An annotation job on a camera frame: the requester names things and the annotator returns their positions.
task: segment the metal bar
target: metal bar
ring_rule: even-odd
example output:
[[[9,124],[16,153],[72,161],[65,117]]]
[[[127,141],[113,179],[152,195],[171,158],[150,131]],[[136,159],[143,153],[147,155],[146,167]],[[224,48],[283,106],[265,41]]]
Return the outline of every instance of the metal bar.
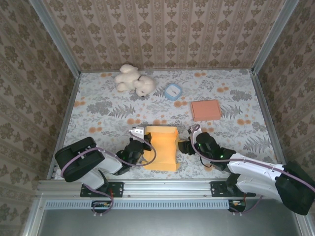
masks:
[[[52,40],[57,46],[59,52],[61,53],[64,61],[67,63],[69,69],[71,70],[75,79],[79,78],[80,66],[77,64],[76,60],[72,56],[72,50],[67,46],[62,35],[58,31],[55,22],[49,15],[49,11],[46,9],[42,0],[30,0],[33,8],[41,19],[46,30],[50,34]]]
[[[24,228],[23,236],[36,236],[38,235],[40,223],[43,218],[46,200],[35,199],[31,207],[31,211]]]
[[[269,109],[268,109],[268,105],[267,105],[266,99],[264,97],[264,93],[262,91],[262,88],[261,88],[261,85],[260,85],[260,82],[258,79],[258,75],[257,75],[257,73],[254,73],[254,74],[251,74],[251,77],[252,77],[252,83],[253,83],[253,86],[255,88],[255,92],[257,95],[257,99],[258,99],[258,102],[260,105],[260,109],[262,112],[262,116],[264,117],[264,120],[266,123],[266,127],[267,127],[268,134],[270,137],[271,145],[274,149],[277,160],[280,161],[282,164],[285,164],[286,159],[285,159],[284,154],[282,152],[282,149],[281,149],[281,146],[279,143],[279,139],[278,139],[278,136],[277,136],[277,133],[276,133],[274,124],[272,122]]]
[[[215,67],[215,68],[158,68],[158,69],[139,69],[138,71],[178,71],[178,70],[231,70],[229,67]],[[239,67],[235,70],[251,70],[249,67]],[[101,73],[101,72],[120,72],[120,70],[82,70],[81,73]]]
[[[48,174],[47,174],[47,179],[51,179],[52,178],[53,171],[54,171],[54,168],[55,168],[55,165],[56,165],[55,154],[56,154],[56,152],[59,149],[61,149],[63,147],[63,143],[64,143],[64,140],[65,140],[65,136],[67,134],[68,125],[69,125],[69,122],[70,122],[71,113],[72,113],[72,109],[73,109],[73,106],[74,106],[75,98],[77,96],[77,92],[78,92],[78,89],[79,89],[80,80],[81,80],[81,78],[79,77],[79,78],[76,78],[75,81],[74,81],[74,85],[73,85],[73,89],[72,89],[72,92],[71,92],[71,96],[69,98],[67,110],[65,111],[65,115],[64,115],[64,118],[63,118],[63,124],[61,126],[61,130],[60,130],[60,133],[59,133],[59,136],[58,136],[58,139],[57,139],[57,143],[56,143],[56,147],[55,147],[55,150],[54,150],[54,155],[53,155],[53,158],[52,158],[51,163],[50,163],[49,171],[48,171]]]
[[[254,64],[252,65],[252,68],[256,73],[258,73],[262,68],[298,2],[299,0],[287,0],[283,4],[274,25],[272,26]]]
[[[298,227],[300,228],[302,236],[315,236],[314,228],[312,227],[312,219],[310,214],[298,215],[295,214]]]
[[[47,200],[45,209],[92,209],[93,200]],[[122,200],[115,199],[113,209],[229,209],[228,200]]]
[[[124,182],[124,194],[119,199],[241,199],[242,197],[211,196],[211,181],[225,181],[225,179],[204,180],[122,180]],[[81,198],[81,183],[67,183],[64,180],[44,180],[39,183],[36,199],[96,199]]]

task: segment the wire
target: wire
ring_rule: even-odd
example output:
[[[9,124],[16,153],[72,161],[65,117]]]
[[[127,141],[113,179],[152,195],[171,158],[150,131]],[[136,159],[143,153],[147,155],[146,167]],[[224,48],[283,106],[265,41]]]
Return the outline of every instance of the wire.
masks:
[[[212,167],[212,165],[210,164],[210,166],[206,166],[204,163],[203,163],[203,161],[202,161],[202,158],[200,157],[200,162],[201,162],[201,164],[204,166],[204,167],[207,167],[207,168],[210,168],[210,167]]]
[[[280,170],[278,168],[274,168],[273,166],[269,166],[269,165],[266,165],[266,164],[263,164],[263,163],[259,163],[259,162],[255,162],[255,161],[252,161],[252,160],[248,160],[248,159],[232,159],[232,160],[215,160],[215,159],[210,159],[204,155],[202,155],[201,153],[198,152],[198,150],[195,148],[194,146],[194,143],[193,143],[193,134],[194,132],[196,132],[198,129],[200,128],[200,125],[199,124],[196,124],[194,126],[194,128],[192,129],[191,131],[191,134],[190,134],[190,142],[191,142],[191,146],[193,148],[193,150],[202,158],[208,160],[208,161],[212,161],[212,162],[232,162],[232,161],[242,161],[242,162],[248,162],[248,163],[252,163],[252,164],[255,164],[255,165],[258,165],[258,166],[261,166],[261,167],[264,167],[264,168],[267,168],[267,169],[270,169],[270,170],[273,170],[273,171],[277,171],[277,172],[280,172],[281,174],[284,174],[300,183],[302,183],[303,185],[307,186],[308,188],[310,188],[314,193],[315,193],[315,188],[313,186],[311,186],[309,183],[305,182],[304,180],[294,176],[294,175],[291,175],[290,173],[288,172],[285,172],[283,170]]]
[[[98,193],[98,194],[101,194],[101,195],[104,195],[105,197],[108,197],[110,200],[111,200],[111,204],[109,206],[109,208],[103,213],[103,214],[107,214],[108,212],[110,212],[110,210],[113,208],[114,206],[114,198],[110,195],[108,195],[107,193],[103,193],[103,192],[100,192],[100,191],[97,191],[97,190],[94,190],[92,189],[91,187],[89,187],[87,184],[83,184],[87,189],[89,189],[91,192],[94,192],[94,193]],[[93,205],[93,208],[92,208],[92,211],[93,213],[96,215],[97,213],[95,212],[95,206],[100,204],[100,203],[103,203],[102,201],[99,201],[97,203],[94,203]]]
[[[254,208],[258,205],[258,203],[261,201],[261,199],[262,199],[263,197],[264,197],[264,196],[261,195],[260,198],[258,199],[258,201],[255,203],[254,206],[252,206],[250,209],[245,210],[245,211],[243,211],[243,212],[239,212],[237,209],[235,209],[235,208],[233,208],[233,207],[231,207],[231,206],[230,206],[230,209],[232,209],[233,211],[239,213],[240,215],[241,215],[241,214],[249,213],[250,211],[254,210]]]

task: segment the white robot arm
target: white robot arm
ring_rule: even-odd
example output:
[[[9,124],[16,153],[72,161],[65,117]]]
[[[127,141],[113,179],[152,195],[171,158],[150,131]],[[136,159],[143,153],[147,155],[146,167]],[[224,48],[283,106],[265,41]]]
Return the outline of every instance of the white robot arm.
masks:
[[[282,202],[290,210],[306,215],[315,199],[315,182],[296,163],[271,164],[220,147],[200,125],[189,130],[190,140],[179,143],[182,153],[198,154],[220,171],[230,172],[228,190],[255,193]]]
[[[144,131],[144,127],[140,126],[130,130],[133,138],[130,138],[130,143],[124,150],[116,154],[97,147],[92,137],[60,149],[55,154],[55,159],[62,170],[61,176],[67,182],[76,181],[91,189],[100,188],[106,182],[102,171],[122,175],[130,166],[136,166],[144,150],[151,150],[151,135],[145,135]]]

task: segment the patterned wall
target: patterned wall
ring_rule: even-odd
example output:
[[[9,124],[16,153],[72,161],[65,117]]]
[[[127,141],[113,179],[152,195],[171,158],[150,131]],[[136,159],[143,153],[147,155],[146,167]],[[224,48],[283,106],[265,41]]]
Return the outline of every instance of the patterned wall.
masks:
[[[19,235],[50,160],[73,76],[27,0],[0,1],[0,235]]]
[[[81,70],[251,67],[284,0],[44,0]]]
[[[301,0],[259,79],[288,160],[315,179],[315,1]]]

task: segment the stuffed animal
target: stuffed animal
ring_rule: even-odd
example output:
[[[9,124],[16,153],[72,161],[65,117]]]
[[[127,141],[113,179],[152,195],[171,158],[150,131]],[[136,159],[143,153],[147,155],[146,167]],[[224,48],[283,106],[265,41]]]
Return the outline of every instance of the stuffed animal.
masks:
[[[125,64],[120,68],[121,74],[115,77],[117,91],[136,90],[139,97],[145,97],[156,89],[155,82],[146,75],[140,75],[138,68]]]
[[[141,75],[138,80],[133,81],[133,85],[139,97],[145,97],[156,89],[154,80],[146,75]]]
[[[115,77],[115,82],[117,84],[117,91],[123,92],[128,90],[135,90],[133,81],[139,79],[140,73],[138,68],[132,65],[123,65],[120,68],[121,74]]]

